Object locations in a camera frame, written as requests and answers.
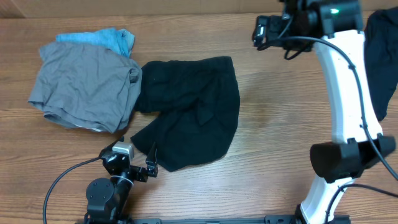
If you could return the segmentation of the black shorts with white waistband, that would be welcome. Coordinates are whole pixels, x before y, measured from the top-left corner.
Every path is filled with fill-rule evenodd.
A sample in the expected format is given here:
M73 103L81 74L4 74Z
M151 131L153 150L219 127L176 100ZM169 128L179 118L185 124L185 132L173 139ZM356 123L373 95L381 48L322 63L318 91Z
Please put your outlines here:
M207 164L227 153L238 127L239 108L231 57L151 61L142 68L134 109L158 116L131 141L144 154L156 146L158 163L169 172Z

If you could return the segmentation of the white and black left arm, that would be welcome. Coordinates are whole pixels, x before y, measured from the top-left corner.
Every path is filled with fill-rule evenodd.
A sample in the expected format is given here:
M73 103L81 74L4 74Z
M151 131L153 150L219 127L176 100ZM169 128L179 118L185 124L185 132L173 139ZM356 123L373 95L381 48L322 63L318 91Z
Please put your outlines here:
M135 182L147 182L149 177L157 177L157 144L153 143L146 159L146 166L132 165L133 145L124 139L113 142L99 154L103 167L110 178L93 180L86 188L88 200L85 223L133 223L124 207Z

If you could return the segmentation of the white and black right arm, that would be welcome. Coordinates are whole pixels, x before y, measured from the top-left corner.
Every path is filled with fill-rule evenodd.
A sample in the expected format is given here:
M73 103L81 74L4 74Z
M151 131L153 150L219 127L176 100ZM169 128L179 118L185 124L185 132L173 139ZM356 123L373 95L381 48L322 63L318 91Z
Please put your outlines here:
M371 103L360 3L285 1L281 15L257 17L252 40L259 51L283 48L286 59L314 51L331 110L331 141L310 148L315 178L308 195L294 214L268 215L266 223L349 223L349 216L335 215L343 194L396 148L395 139L383 134Z

